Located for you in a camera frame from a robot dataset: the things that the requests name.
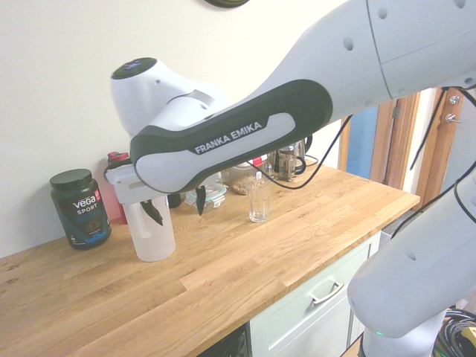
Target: cable bundle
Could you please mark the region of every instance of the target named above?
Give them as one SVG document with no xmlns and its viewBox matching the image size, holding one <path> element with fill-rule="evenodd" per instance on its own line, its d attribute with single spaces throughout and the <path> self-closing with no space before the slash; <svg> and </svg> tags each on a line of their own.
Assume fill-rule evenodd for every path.
<svg viewBox="0 0 476 357">
<path fill-rule="evenodd" d="M 433 357 L 475 357 L 476 315 L 461 309 L 449 309 L 434 344 Z"/>
</svg>

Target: wooden door frame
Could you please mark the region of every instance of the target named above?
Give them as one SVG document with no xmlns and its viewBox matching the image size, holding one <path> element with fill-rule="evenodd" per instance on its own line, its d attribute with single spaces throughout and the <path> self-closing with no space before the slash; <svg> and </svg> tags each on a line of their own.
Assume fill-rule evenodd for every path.
<svg viewBox="0 0 476 357">
<path fill-rule="evenodd" d="M 432 112 L 435 110 L 437 98 L 441 91 L 442 89 L 437 89 Z M 448 100 L 454 95 L 459 96 L 461 100 L 457 104 L 450 104 Z M 454 88 L 449 89 L 443 95 L 442 104 L 436 113 L 435 121 L 426 139 L 416 187 L 416 194 L 420 196 L 420 201 L 413 210 L 420 209 L 441 192 L 457 128 L 456 123 L 446 122 L 446 115 L 452 113 L 458 118 L 463 105 L 463 98 L 464 96 Z"/>
<path fill-rule="evenodd" d="M 418 102 L 419 93 L 416 93 L 398 99 L 396 105 L 394 100 L 380 104 L 370 170 L 372 181 L 385 183 L 400 190 L 403 188 Z M 398 112 L 399 115 L 393 119 L 394 114 Z M 347 168 L 350 125 L 342 132 L 338 165 L 340 170 Z"/>
</svg>

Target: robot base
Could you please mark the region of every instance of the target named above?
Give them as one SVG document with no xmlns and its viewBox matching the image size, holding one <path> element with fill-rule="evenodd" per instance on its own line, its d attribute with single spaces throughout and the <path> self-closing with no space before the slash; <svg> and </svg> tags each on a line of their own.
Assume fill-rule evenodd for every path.
<svg viewBox="0 0 476 357">
<path fill-rule="evenodd" d="M 401 338 L 365 329 L 358 357 L 430 357 L 446 311 L 428 319 Z"/>
</svg>

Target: drawer handle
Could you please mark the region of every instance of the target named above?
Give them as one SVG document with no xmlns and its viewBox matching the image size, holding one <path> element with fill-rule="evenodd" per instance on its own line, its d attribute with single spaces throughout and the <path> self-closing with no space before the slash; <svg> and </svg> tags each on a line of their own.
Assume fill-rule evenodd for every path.
<svg viewBox="0 0 476 357">
<path fill-rule="evenodd" d="M 335 281 L 334 285 L 332 285 L 332 287 L 333 288 L 335 287 L 335 289 L 332 290 L 329 294 L 327 294 L 326 296 L 324 296 L 321 299 L 314 296 L 314 294 L 312 294 L 310 292 L 309 296 L 312 298 L 312 305 L 317 306 L 317 305 L 323 303 L 324 301 L 328 301 L 331 297 L 335 296 L 338 292 L 340 292 L 342 290 L 342 288 L 344 287 L 344 285 L 345 285 L 345 283 L 338 283 L 337 281 Z"/>
</svg>

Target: black cable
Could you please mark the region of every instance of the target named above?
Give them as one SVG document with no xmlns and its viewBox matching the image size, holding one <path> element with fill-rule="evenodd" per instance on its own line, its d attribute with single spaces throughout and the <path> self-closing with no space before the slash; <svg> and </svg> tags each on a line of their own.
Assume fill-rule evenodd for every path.
<svg viewBox="0 0 476 357">
<path fill-rule="evenodd" d="M 438 112 L 438 109 L 440 107 L 441 101 L 443 100 L 443 96 L 445 95 L 445 93 L 448 90 L 449 90 L 448 87 L 443 87 L 442 88 L 442 91 L 440 93 L 440 97 L 438 98 L 438 101 L 437 101 L 437 105 L 434 107 L 433 112 L 431 113 L 430 123 L 428 124 L 428 128 L 426 128 L 426 133 L 423 136 L 422 143 L 419 145 L 418 150 L 416 151 L 416 154 L 415 154 L 415 158 L 414 158 L 413 162 L 411 163 L 410 170 L 414 169 L 414 166 L 415 166 L 415 163 L 417 162 L 419 154 L 421 153 L 423 147 L 425 146 L 426 139 L 428 138 L 428 135 L 430 134 L 431 127 L 433 126 L 434 119 L 437 116 L 437 112 Z"/>
<path fill-rule="evenodd" d="M 467 91 L 465 91 L 464 89 L 458 89 L 461 93 L 463 93 L 463 95 L 466 97 L 467 100 L 469 100 L 471 102 L 471 104 L 473 106 L 475 106 L 476 108 L 476 99 L 470 95 L 470 93 L 468 93 Z"/>
<path fill-rule="evenodd" d="M 339 129 L 339 131 L 337 132 L 337 135 L 335 136 L 334 140 L 332 140 L 332 143 L 329 145 L 329 148 L 327 148 L 327 151 L 326 153 L 324 154 L 321 162 L 319 163 L 319 165 L 315 168 L 314 172 L 311 174 L 311 176 L 303 183 L 303 184 L 300 184 L 299 186 L 286 186 L 285 184 L 281 184 L 280 182 L 274 180 L 274 178 L 272 178 L 271 176 L 269 176 L 267 173 L 265 173 L 264 171 L 262 171 L 259 167 L 251 164 L 252 167 L 254 167 L 256 170 L 260 171 L 265 177 L 267 177 L 269 180 L 271 180 L 271 182 L 277 184 L 279 187 L 282 187 L 282 188 L 287 188 L 288 190 L 299 190 L 301 188 L 303 188 L 304 186 L 306 186 L 308 183 L 310 183 L 310 181 L 314 178 L 314 176 L 319 172 L 319 170 L 321 169 L 321 166 L 322 164 L 324 163 L 324 161 L 326 160 L 327 156 L 329 155 L 330 153 L 330 150 L 334 147 L 335 145 L 335 142 L 339 139 L 339 137 L 341 136 L 342 132 L 344 131 L 344 128 L 346 127 L 346 125 L 349 123 L 350 121 L 350 118 L 352 117 L 353 115 L 349 115 L 347 118 L 345 118 L 344 120 L 344 123 L 341 125 L 341 128 Z"/>
<path fill-rule="evenodd" d="M 473 96 L 470 95 L 470 93 L 468 93 L 466 90 L 462 89 L 462 88 L 457 88 L 461 93 L 463 93 L 463 95 L 469 99 L 469 101 L 472 103 L 472 105 L 476 108 L 476 99 L 473 98 Z M 423 138 L 423 141 L 422 143 L 420 144 L 419 146 L 419 149 L 418 149 L 418 152 L 417 154 L 415 155 L 415 159 L 414 159 L 414 162 L 413 164 L 411 165 L 411 169 L 413 168 L 413 166 L 415 165 L 415 162 L 417 161 L 417 158 L 418 158 L 418 155 L 419 155 L 419 152 L 420 150 L 423 148 L 423 145 L 425 144 L 425 141 L 426 141 L 426 138 L 428 137 L 428 133 L 430 131 L 430 128 L 431 128 L 431 125 L 433 123 L 433 120 L 434 120 L 434 117 L 436 116 L 436 112 L 441 104 L 441 100 L 443 98 L 443 93 L 445 91 L 447 91 L 448 89 L 447 88 L 443 88 L 442 92 L 441 92 L 441 95 L 440 95 L 440 98 L 438 98 L 438 103 L 436 105 L 436 107 L 434 108 L 433 110 L 433 113 L 431 115 L 431 119 L 430 119 L 430 123 L 428 125 L 428 128 L 427 128 L 427 131 L 425 133 L 425 137 Z M 458 204 L 460 205 L 460 207 L 463 209 L 463 211 L 466 213 L 466 215 L 474 222 L 476 223 L 476 218 L 473 217 L 473 215 L 470 214 L 470 212 L 467 210 L 467 208 L 464 206 L 463 202 L 461 201 L 459 195 L 458 195 L 458 192 L 457 192 L 457 185 L 460 181 L 462 181 L 465 177 L 467 177 L 467 175 L 473 171 L 473 169 L 476 168 L 476 161 L 473 163 L 473 165 L 470 166 L 470 168 L 464 173 L 462 174 L 461 177 L 459 177 L 458 180 L 456 180 L 455 183 L 453 183 L 450 187 L 448 187 L 444 192 L 442 192 L 440 195 L 436 196 L 435 198 L 433 198 L 431 201 L 427 202 L 425 205 L 423 205 L 419 210 L 415 211 L 411 216 L 409 216 L 407 219 L 405 219 L 402 223 L 400 223 L 400 225 L 396 228 L 396 230 L 393 232 L 392 234 L 392 237 L 390 239 L 393 239 L 396 234 L 402 229 L 402 227 L 408 222 L 408 221 L 411 221 L 417 214 L 420 214 L 422 213 L 428 206 L 432 205 L 433 203 L 435 203 L 438 199 L 440 199 L 441 197 L 443 197 L 445 194 L 447 194 L 447 192 L 449 192 L 451 189 L 454 189 L 454 195 L 456 197 L 456 200 L 458 202 Z"/>
<path fill-rule="evenodd" d="M 441 197 L 443 197 L 445 194 L 447 194 L 447 192 L 449 192 L 452 188 L 456 187 L 457 184 L 462 181 L 465 177 L 467 177 L 467 175 L 469 175 L 471 173 L 471 171 L 473 171 L 474 169 L 476 168 L 476 161 L 473 162 L 473 165 L 471 165 L 469 167 L 469 169 L 464 173 L 462 174 L 461 177 L 459 177 L 458 180 L 456 180 L 455 183 L 453 183 L 450 187 L 448 187 L 446 190 L 444 190 L 442 193 L 440 193 L 438 196 L 436 196 L 435 198 L 433 198 L 432 200 L 430 200 L 429 202 L 425 203 L 419 210 L 415 211 L 415 213 L 413 213 L 411 216 L 409 216 L 407 219 L 405 219 L 402 223 L 399 224 L 399 226 L 396 228 L 396 230 L 393 232 L 392 234 L 392 237 L 390 239 L 393 239 L 397 233 L 399 233 L 400 229 L 402 229 L 402 227 L 405 225 L 405 223 L 407 223 L 408 221 L 412 220 L 417 214 L 419 213 L 422 213 L 428 206 L 432 205 L 433 203 L 435 203 L 438 199 L 440 199 Z M 460 204 L 461 208 L 465 211 L 467 211 L 467 209 L 464 207 L 463 203 L 461 202 L 460 203 L 460 200 L 459 200 L 459 196 L 456 196 L 456 200 L 458 201 L 458 203 Z"/>
<path fill-rule="evenodd" d="M 448 187 L 446 190 L 444 190 L 442 193 L 440 193 L 438 196 L 436 196 L 432 200 L 426 202 L 419 210 L 416 210 L 411 216 L 409 216 L 402 223 L 400 223 L 399 226 L 396 228 L 396 230 L 393 232 L 392 237 L 390 239 L 393 239 L 408 221 L 411 221 L 417 214 L 422 213 L 428 206 L 432 205 L 435 201 L 437 201 L 438 199 L 443 197 L 445 194 L 447 194 L 447 192 L 449 192 L 450 189 L 452 189 L 453 187 L 454 187 L 454 184 L 452 184 L 450 187 Z"/>
<path fill-rule="evenodd" d="M 461 335 L 467 327 L 476 327 L 474 313 L 462 309 L 448 309 L 446 319 L 435 341 L 432 356 L 474 356 L 476 349 Z"/>
<path fill-rule="evenodd" d="M 319 164 L 319 159 L 318 158 L 315 158 L 314 156 L 307 155 L 307 154 L 306 154 L 306 157 L 311 158 L 312 160 L 315 160 L 315 162 L 313 162 L 312 164 L 306 165 L 306 167 L 310 167 L 310 166 L 314 166 L 314 165 Z"/>
</svg>

